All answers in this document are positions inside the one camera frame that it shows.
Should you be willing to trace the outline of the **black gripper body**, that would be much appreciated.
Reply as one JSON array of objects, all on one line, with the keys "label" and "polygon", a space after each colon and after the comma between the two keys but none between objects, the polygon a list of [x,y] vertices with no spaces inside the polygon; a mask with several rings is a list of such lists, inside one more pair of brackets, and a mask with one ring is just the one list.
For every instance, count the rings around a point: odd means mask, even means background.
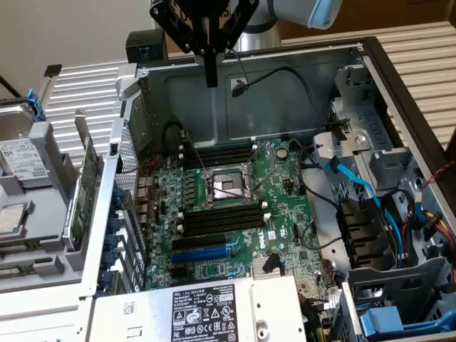
[{"label": "black gripper body", "polygon": [[230,0],[190,1],[190,14],[197,17],[220,17],[227,9]]}]

